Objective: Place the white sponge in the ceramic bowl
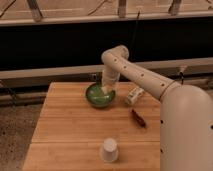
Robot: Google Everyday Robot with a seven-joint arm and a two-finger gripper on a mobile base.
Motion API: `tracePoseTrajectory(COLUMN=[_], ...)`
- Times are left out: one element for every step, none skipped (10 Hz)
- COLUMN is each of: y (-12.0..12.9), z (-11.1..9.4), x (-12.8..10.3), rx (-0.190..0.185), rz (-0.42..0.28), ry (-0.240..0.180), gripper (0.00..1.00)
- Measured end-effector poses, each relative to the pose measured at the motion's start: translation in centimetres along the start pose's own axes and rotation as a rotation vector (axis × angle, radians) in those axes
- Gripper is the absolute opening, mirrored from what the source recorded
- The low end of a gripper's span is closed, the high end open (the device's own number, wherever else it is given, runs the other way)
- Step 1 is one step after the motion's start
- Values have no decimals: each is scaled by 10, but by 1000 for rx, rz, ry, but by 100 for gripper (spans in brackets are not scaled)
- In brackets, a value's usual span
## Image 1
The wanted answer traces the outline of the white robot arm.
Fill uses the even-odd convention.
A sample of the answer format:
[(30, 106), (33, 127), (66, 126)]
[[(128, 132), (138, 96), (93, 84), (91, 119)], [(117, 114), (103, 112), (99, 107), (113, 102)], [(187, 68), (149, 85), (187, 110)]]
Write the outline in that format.
[(123, 45), (102, 53), (102, 84), (111, 91), (123, 75), (160, 101), (160, 171), (213, 171), (213, 99), (128, 57)]

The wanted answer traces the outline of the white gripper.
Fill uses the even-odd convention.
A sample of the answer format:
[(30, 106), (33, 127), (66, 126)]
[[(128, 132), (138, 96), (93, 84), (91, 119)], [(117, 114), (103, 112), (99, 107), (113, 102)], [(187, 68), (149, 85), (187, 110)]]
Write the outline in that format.
[(102, 91), (107, 94), (113, 91), (116, 87), (116, 83), (119, 80), (119, 75), (115, 74), (112, 75), (109, 72), (103, 72), (102, 73), (102, 85), (101, 89)]

